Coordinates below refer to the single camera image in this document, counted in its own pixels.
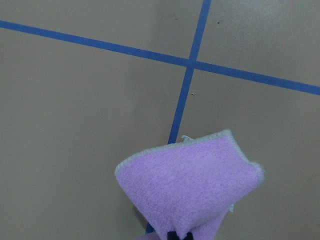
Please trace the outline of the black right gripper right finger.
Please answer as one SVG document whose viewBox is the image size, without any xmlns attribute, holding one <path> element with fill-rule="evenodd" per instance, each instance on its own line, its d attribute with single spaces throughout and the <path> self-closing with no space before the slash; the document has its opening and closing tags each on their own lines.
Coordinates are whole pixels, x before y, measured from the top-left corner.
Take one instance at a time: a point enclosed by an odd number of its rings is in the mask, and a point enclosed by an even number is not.
<svg viewBox="0 0 320 240">
<path fill-rule="evenodd" d="M 194 240 L 193 234 L 191 232 L 188 232 L 184 240 Z"/>
</svg>

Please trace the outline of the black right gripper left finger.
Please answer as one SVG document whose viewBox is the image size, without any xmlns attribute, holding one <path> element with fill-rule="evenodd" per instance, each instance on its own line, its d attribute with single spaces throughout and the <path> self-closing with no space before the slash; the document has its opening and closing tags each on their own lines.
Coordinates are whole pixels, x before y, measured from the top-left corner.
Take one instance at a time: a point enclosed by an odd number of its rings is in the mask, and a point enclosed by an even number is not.
<svg viewBox="0 0 320 240">
<path fill-rule="evenodd" d="M 178 240 L 178 235 L 176 231 L 169 231 L 167 233 L 167 240 Z"/>
</svg>

